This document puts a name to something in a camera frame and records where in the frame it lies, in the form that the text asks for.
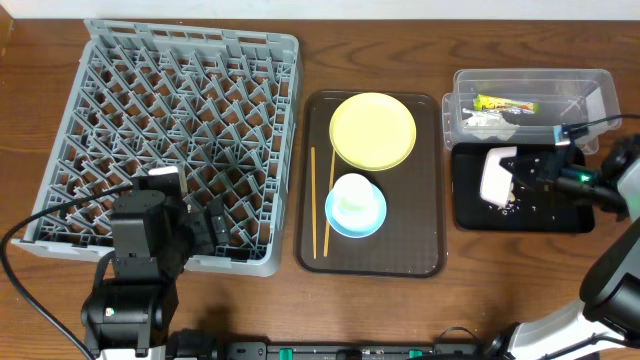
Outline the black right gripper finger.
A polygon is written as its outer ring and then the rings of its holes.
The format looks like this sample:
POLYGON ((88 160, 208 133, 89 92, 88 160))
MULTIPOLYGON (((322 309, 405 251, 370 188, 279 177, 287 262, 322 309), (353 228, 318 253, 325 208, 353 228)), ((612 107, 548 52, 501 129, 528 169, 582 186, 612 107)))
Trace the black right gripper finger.
POLYGON ((504 157, 499 164, 506 170, 536 170, 541 162, 538 155, 504 157))
POLYGON ((524 171, 511 170, 513 179, 529 191, 539 191, 541 189, 541 183, 538 180, 538 173, 535 169, 529 169, 524 171))

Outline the pink white bowl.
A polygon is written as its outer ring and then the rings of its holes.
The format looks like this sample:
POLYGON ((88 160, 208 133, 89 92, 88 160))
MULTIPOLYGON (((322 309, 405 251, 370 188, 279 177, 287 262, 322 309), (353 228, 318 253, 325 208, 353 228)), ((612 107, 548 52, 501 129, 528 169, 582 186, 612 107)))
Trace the pink white bowl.
POLYGON ((480 183, 482 200, 498 207, 508 205, 513 175, 500 165, 500 161, 516 155, 515 146, 492 148, 487 152, 480 183))

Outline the white tissue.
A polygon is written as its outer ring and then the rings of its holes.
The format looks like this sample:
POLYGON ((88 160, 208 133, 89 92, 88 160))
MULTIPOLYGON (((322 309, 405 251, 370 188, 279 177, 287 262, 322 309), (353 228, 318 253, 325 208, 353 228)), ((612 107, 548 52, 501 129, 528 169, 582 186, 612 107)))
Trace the white tissue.
POLYGON ((471 135, 480 140, 495 137, 498 140, 507 141, 520 128, 517 124, 507 122, 499 111, 476 111, 463 108, 462 112, 469 115, 462 124, 471 135))

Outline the green snack wrapper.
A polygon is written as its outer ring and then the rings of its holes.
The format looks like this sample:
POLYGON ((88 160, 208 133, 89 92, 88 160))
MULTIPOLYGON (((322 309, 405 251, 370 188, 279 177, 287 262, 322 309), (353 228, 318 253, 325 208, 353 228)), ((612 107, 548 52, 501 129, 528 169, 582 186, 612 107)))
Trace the green snack wrapper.
POLYGON ((539 105, 537 103, 484 94, 478 94, 473 100, 473 105, 476 111, 495 110, 514 114, 537 114, 539 112, 539 105))

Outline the wooden chopstick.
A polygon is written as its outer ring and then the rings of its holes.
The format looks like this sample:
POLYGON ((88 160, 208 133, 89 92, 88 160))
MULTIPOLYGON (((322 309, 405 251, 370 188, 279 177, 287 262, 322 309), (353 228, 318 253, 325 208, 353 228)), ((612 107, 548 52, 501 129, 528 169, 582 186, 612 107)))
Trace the wooden chopstick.
POLYGON ((329 196, 331 195, 331 191, 334 185, 335 163, 336 163, 336 152, 335 152, 335 149, 332 149, 330 172, 329 172, 328 195, 325 200, 325 228, 324 228, 324 241, 323 241, 323 257, 325 258, 328 257, 329 244, 330 244, 330 212, 331 211, 327 208, 327 203, 329 201, 329 196))
POLYGON ((316 198, 316 149, 310 149, 311 160, 311 215, 312 215, 312 254, 313 259, 317 259, 317 198, 316 198))

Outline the white plastic cup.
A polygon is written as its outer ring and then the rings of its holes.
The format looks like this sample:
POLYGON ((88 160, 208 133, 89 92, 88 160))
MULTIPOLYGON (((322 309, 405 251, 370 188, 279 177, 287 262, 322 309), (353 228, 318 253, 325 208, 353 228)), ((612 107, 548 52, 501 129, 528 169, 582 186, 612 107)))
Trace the white plastic cup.
POLYGON ((349 212, 364 210, 372 200, 371 183, 357 173, 341 176, 333 190, 336 191, 338 205, 349 212))

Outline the light blue saucer bowl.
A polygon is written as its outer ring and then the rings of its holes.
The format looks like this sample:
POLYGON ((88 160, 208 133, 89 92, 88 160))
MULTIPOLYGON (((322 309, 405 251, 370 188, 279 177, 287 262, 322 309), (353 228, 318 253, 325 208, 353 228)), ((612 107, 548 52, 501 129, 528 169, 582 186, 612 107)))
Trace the light blue saucer bowl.
POLYGON ((374 234, 383 225, 387 214, 387 203, 381 190, 371 185, 372 200, 364 210, 349 212, 338 205, 336 191, 332 190, 327 203, 330 226, 348 238, 364 238, 374 234))

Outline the yellow round plate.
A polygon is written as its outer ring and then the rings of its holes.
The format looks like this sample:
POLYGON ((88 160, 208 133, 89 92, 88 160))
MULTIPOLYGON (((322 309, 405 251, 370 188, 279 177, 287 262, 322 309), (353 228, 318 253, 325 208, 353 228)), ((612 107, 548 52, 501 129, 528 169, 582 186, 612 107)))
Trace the yellow round plate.
POLYGON ((383 171, 403 162, 413 150, 417 127, 400 100, 367 92, 349 97, 331 116, 330 142, 347 164, 383 171))

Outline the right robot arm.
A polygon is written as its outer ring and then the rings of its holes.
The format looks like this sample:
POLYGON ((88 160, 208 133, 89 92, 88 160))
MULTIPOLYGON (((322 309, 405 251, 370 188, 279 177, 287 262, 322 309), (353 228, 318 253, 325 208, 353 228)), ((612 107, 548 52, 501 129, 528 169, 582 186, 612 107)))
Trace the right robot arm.
POLYGON ((570 164, 569 150, 520 154, 513 147, 491 149, 482 179, 503 199, 508 181, 537 194, 573 196, 607 205, 615 197, 632 224, 594 263, 578 300, 534 322, 520 323, 492 343, 444 343, 428 347, 338 345, 276 346, 263 342, 227 345, 226 359, 596 359, 600 351, 639 345, 639 143, 616 144, 599 173, 570 164))

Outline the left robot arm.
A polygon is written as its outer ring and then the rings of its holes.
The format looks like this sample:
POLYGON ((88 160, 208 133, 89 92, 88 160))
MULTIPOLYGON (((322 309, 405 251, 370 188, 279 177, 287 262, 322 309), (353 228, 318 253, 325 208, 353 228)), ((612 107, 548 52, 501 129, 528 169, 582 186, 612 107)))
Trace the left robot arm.
POLYGON ((98 262, 81 312, 85 345, 94 357, 113 349, 146 357, 167 344, 185 264, 213 243, 211 213, 159 190, 135 190, 115 201, 111 228, 114 250, 98 262))

